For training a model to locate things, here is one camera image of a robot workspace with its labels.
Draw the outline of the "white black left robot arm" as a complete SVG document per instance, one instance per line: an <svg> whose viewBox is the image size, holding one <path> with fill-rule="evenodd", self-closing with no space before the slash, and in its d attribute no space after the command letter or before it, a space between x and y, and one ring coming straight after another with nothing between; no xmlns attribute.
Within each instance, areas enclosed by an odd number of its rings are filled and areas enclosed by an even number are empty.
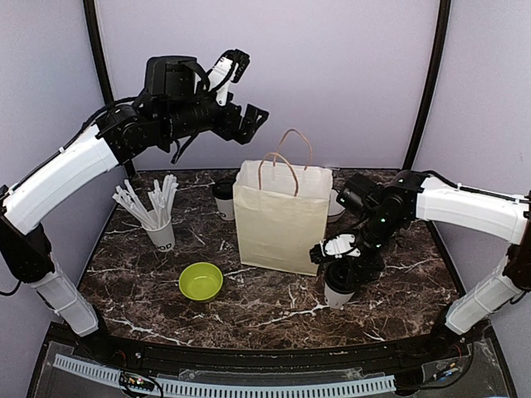
<svg viewBox="0 0 531 398"><path fill-rule="evenodd" d="M85 337L85 349L97 360L111 361L116 341L101 331L104 322L63 273L42 220L87 183L147 148L169 152L171 143L181 138L191 143L207 131L247 144L268 116L254 105L242 108L215 95L170 100L142 93L97 110L36 171L12 187L2 186L1 255L12 276L35 289L76 335Z"/></svg>

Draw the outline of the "white paper coffee cup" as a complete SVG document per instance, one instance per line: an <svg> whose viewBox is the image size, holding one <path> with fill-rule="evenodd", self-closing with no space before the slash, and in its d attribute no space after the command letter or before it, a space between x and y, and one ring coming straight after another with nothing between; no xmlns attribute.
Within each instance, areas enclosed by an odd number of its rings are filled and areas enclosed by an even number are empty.
<svg viewBox="0 0 531 398"><path fill-rule="evenodd" d="M222 198L215 197L215 202L217 205L217 210L219 212L219 215L224 221L235 220L234 204L233 204L232 198L222 199Z"/></svg>

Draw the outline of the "brown paper takeout bag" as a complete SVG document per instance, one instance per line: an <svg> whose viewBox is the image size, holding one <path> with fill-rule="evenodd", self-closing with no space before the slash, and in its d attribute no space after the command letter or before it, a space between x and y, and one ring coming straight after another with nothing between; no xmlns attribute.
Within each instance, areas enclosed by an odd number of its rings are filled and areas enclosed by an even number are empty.
<svg viewBox="0 0 531 398"><path fill-rule="evenodd" d="M325 235L333 173L312 164L293 165L279 150L245 161L233 185L241 263L315 276L310 250Z"/></svg>

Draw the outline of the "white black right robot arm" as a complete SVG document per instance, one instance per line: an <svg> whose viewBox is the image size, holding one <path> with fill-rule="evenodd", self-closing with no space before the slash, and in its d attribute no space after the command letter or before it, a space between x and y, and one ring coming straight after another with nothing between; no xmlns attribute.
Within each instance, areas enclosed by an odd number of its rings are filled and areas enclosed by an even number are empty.
<svg viewBox="0 0 531 398"><path fill-rule="evenodd" d="M455 335L469 332L479 321L530 290L530 197L464 186L434 171L402 170L389 182L352 175L338 194L350 211L368 218L356 237L363 255L375 252L413 221L503 241L506 252L494 269L451 303L442 314L442 328L424 340L424 353L442 359L455 346Z"/></svg>

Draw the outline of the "black plastic cup lid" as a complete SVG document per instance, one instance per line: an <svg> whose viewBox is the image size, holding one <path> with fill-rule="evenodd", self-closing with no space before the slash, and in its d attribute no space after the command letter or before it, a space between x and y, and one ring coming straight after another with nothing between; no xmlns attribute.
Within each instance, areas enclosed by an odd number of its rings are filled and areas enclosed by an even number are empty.
<svg viewBox="0 0 531 398"><path fill-rule="evenodd" d="M357 275L348 263L332 263L324 272L325 285L338 294L351 294L357 288Z"/></svg>

